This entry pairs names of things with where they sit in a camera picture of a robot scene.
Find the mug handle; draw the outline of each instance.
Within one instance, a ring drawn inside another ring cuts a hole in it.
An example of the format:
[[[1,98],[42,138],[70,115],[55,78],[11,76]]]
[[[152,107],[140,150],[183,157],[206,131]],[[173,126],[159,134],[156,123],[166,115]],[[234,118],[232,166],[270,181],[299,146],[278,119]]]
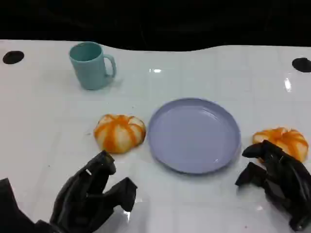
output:
[[[115,59],[113,58],[113,56],[109,54],[104,54],[104,58],[107,58],[111,62],[111,65],[112,65],[112,74],[107,74],[107,76],[109,78],[114,78],[117,73],[117,66],[116,66]]]

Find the white tablecloth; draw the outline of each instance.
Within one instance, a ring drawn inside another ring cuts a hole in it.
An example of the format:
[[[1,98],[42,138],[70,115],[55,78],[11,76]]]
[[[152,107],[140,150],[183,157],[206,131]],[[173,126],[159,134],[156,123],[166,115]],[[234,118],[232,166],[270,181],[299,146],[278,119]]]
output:
[[[8,177],[20,208],[33,220],[49,220],[55,197],[99,149],[92,131],[106,113],[135,115],[146,125],[163,103],[181,97],[214,101],[236,119],[242,147],[254,132],[286,126],[311,139],[311,74],[296,71],[294,58],[310,48],[223,46],[191,52],[127,51],[115,57],[115,82],[83,90],[68,58],[77,42],[0,41],[0,57],[20,50],[15,64],[0,62],[0,178]],[[109,187],[129,176],[149,203],[146,233],[288,233],[288,217],[264,191],[234,185],[249,162],[240,157],[206,176],[175,173],[157,163],[147,141],[115,156]],[[311,170],[308,160],[305,166]]]

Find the ceramic mug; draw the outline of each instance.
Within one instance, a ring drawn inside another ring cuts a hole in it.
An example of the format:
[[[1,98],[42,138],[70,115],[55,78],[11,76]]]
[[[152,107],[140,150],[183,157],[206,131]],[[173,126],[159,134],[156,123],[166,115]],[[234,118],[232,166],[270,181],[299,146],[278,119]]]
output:
[[[98,90],[116,75],[116,63],[111,55],[104,54],[102,46],[95,42],[83,42],[69,51],[69,57],[76,76],[84,89]],[[112,64],[112,74],[106,72],[104,58]]]

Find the small pumpkin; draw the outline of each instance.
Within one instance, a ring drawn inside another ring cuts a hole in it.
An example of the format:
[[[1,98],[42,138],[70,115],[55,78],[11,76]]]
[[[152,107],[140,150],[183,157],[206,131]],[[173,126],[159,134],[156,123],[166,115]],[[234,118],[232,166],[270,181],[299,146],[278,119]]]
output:
[[[141,144],[145,135],[145,124],[135,116],[107,114],[94,129],[100,149],[109,153],[125,153]]]
[[[288,130],[283,127],[264,130],[253,135],[253,143],[268,140],[295,159],[303,162],[307,158],[309,145],[304,136],[297,130]]]

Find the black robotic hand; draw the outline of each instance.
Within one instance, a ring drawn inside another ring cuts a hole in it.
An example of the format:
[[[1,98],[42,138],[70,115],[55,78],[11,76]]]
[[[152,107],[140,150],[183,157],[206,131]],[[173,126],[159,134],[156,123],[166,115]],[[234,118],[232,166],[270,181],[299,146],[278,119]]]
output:
[[[116,172],[113,158],[102,151],[68,179],[54,203],[50,223],[32,223],[18,208],[8,179],[0,181],[0,229],[6,233],[91,233],[113,214],[115,206],[132,211],[136,185],[125,178],[103,193]]]
[[[266,170],[250,162],[235,184],[262,187],[275,205],[292,216],[294,231],[305,229],[311,221],[311,176],[303,164],[267,140],[249,146],[242,155],[260,158]]]

